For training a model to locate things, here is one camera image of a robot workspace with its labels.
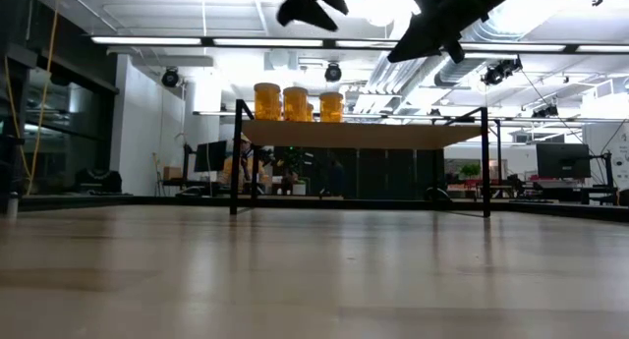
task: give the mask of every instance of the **yellow container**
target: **yellow container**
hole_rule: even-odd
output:
[[[280,88],[276,84],[261,83],[254,86],[256,92],[256,119],[281,120],[282,103]]]
[[[308,107],[306,109],[306,121],[311,122],[313,120],[313,111],[315,110],[315,107],[311,104],[308,104]]]
[[[289,122],[308,121],[308,91],[301,87],[284,89],[284,120]]]
[[[343,95],[339,92],[326,92],[322,93],[319,98],[321,100],[321,122],[343,122]]]

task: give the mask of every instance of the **shelf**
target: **shelf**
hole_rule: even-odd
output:
[[[481,134],[480,127],[244,121],[258,146],[441,149]]]

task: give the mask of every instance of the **cable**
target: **cable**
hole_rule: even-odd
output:
[[[46,74],[50,75],[50,69],[52,67],[52,56],[55,52],[55,33],[57,32],[57,23],[59,22],[59,0],[55,2],[55,15],[52,20],[52,31],[50,32],[50,46],[48,48],[48,64],[46,65]],[[35,139],[35,151],[32,154],[32,166],[30,168],[31,178],[29,179],[29,188],[27,189],[27,196],[30,196],[30,189],[32,188],[32,180],[34,180],[35,170],[37,168],[37,154],[39,153],[39,143],[41,142],[41,125],[43,124],[43,110],[48,97],[48,85],[50,80],[46,80],[43,86],[43,95],[41,97],[41,106],[39,107],[39,121],[37,123],[37,138]]]
[[[18,124],[18,114],[16,114],[16,103],[13,99],[13,88],[11,87],[11,75],[9,74],[9,57],[4,57],[4,74],[7,81],[7,92],[9,94],[9,103],[11,104],[11,114],[13,115],[13,126],[16,127],[16,137],[21,139],[20,128]],[[22,156],[22,163],[24,164],[24,170],[27,173],[27,177],[30,179],[29,164],[27,163],[27,156],[24,153],[24,146],[20,145],[20,155]]]
[[[602,149],[600,150],[600,154],[603,154],[605,152],[605,149],[609,146],[609,143],[616,138],[616,135],[618,134],[618,132],[620,132],[620,129],[622,129],[622,126],[625,125],[625,123],[627,122],[627,118],[622,120],[622,123],[620,123],[620,125],[618,126],[618,129],[616,129],[616,131],[613,133],[613,135],[609,138],[609,140],[607,141],[607,143],[605,144],[605,146],[602,147]]]
[[[522,74],[523,74],[523,75],[524,75],[524,77],[527,79],[527,81],[529,82],[529,84],[531,84],[531,87],[535,90],[535,92],[538,94],[538,96],[539,96],[539,97],[540,97],[540,99],[543,101],[543,103],[548,104],[548,102],[546,102],[546,99],[545,99],[545,98],[543,97],[543,95],[540,93],[540,91],[538,90],[538,88],[537,88],[537,87],[535,87],[535,84],[533,84],[533,82],[531,81],[531,79],[529,79],[529,76],[527,75],[527,73],[525,73],[525,72],[524,72],[524,70],[522,70]],[[564,125],[567,129],[568,129],[568,131],[570,132],[570,134],[571,134],[573,137],[577,138],[577,139],[578,139],[578,140],[579,140],[582,144],[586,145],[586,144],[583,142],[583,140],[582,140],[581,138],[579,138],[579,137],[578,137],[578,136],[577,136],[577,135],[576,135],[576,134],[572,131],[572,129],[571,129],[571,128],[570,128],[570,127],[566,124],[566,122],[565,122],[563,119],[559,118],[559,116],[557,116],[557,119],[559,119],[559,122],[561,122],[561,123],[562,123],[562,124],[563,124],[563,125]],[[592,149],[590,148],[590,146],[589,146],[589,145],[587,145],[587,147],[588,147],[588,150],[590,151],[590,153],[592,154],[592,156],[596,155],[596,154],[592,151]],[[602,176],[603,176],[603,173],[602,173],[602,168],[600,168],[600,162],[599,162],[599,160],[598,160],[598,159],[596,159],[596,161],[597,161],[597,165],[599,166],[600,176],[602,177]],[[595,176],[592,176],[592,178],[595,180],[595,182],[602,184],[602,181],[601,181],[601,180],[599,180],[598,178],[596,178]]]

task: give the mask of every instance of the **person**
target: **person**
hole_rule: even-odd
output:
[[[241,135],[240,139],[240,154],[241,158],[239,161],[240,172],[238,173],[238,192],[242,193],[245,188],[245,184],[252,181],[252,176],[254,174],[254,152],[252,150],[252,142],[244,135]],[[233,157],[229,156],[225,159],[223,171],[220,173],[218,180],[218,182],[224,187],[231,187],[232,166]],[[266,172],[264,171],[263,167],[264,164],[262,161],[260,161],[257,174],[259,175],[258,180],[261,183],[267,178]]]
[[[330,194],[333,197],[342,197],[345,190],[345,169],[336,158],[332,158],[327,180]]]

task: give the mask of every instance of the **black partition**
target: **black partition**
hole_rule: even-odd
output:
[[[417,199],[415,157],[413,150],[387,150],[386,174],[387,198],[393,200]]]
[[[328,150],[328,165],[333,159],[338,160],[343,166],[343,197],[347,199],[357,198],[358,151],[355,148],[331,148]]]
[[[361,149],[358,158],[358,198],[387,199],[386,150]]]
[[[445,179],[443,149],[439,150],[417,150],[415,168],[417,173],[418,198],[426,198],[426,190],[434,184],[436,176],[437,185],[442,188]]]

